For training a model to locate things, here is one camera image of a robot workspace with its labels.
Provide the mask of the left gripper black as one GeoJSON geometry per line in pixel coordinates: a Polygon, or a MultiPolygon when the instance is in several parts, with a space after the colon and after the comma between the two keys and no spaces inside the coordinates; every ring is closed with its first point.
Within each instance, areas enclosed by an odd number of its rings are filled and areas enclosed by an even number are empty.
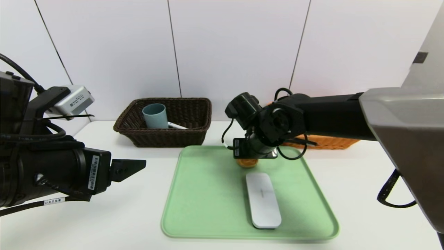
{"type": "Polygon", "coordinates": [[[145,167],[146,160],[111,161],[111,153],[99,149],[31,147],[18,158],[18,203],[55,193],[96,195],[145,167]]]}

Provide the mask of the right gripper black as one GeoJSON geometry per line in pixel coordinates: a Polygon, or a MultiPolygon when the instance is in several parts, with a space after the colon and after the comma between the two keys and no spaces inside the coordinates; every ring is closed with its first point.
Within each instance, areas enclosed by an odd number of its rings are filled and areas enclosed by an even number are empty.
{"type": "Polygon", "coordinates": [[[275,159],[277,155],[276,147],[266,144],[264,138],[255,134],[233,139],[235,159],[275,159]]]}

